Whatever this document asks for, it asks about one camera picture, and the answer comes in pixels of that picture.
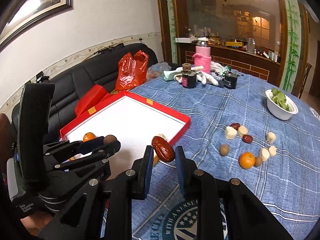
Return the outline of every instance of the black leather sofa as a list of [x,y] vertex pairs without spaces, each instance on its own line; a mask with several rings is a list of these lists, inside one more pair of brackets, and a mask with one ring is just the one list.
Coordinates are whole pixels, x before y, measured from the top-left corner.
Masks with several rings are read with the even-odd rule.
[[[103,86],[108,92],[115,89],[118,77],[118,62],[128,52],[132,55],[142,50],[149,55],[148,67],[158,63],[156,54],[145,44],[134,43],[104,51],[79,63],[50,79],[55,83],[52,104],[49,113],[48,134],[44,144],[59,140],[60,129],[75,119],[75,107],[94,85]],[[17,130],[19,105],[12,111],[12,129]]]

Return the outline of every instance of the plastic bag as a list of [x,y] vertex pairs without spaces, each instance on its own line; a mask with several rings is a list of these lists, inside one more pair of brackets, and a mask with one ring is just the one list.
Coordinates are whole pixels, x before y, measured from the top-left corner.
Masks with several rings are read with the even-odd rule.
[[134,57],[130,52],[122,57],[118,64],[117,91],[133,89],[147,80],[148,58],[149,56],[141,50]]
[[163,71],[169,71],[171,67],[166,62],[160,62],[152,65],[147,70],[147,80],[151,80],[157,77],[160,77],[163,74]]

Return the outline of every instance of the bottle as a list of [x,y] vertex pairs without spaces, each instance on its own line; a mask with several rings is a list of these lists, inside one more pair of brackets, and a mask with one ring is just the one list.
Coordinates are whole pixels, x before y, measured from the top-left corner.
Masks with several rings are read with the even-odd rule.
[[248,38],[247,44],[247,52],[254,53],[254,47],[256,46],[256,42],[254,39]]
[[191,29],[188,29],[188,32],[189,32],[188,36],[189,36],[189,38],[191,38],[193,36]]
[[203,72],[210,74],[211,48],[208,45],[208,38],[198,38],[196,53],[193,55],[195,66],[203,66]]

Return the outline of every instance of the framed painting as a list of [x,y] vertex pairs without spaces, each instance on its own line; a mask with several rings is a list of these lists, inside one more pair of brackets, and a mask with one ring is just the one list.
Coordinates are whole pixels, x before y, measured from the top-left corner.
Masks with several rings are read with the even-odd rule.
[[0,51],[40,20],[71,7],[71,0],[27,0],[0,34]]

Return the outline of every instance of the human hand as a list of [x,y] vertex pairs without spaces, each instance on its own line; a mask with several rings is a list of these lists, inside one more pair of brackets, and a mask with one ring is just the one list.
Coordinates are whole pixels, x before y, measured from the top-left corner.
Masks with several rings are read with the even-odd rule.
[[37,236],[40,229],[44,228],[50,220],[52,220],[50,214],[43,211],[37,211],[32,215],[21,219],[21,222],[30,234]]

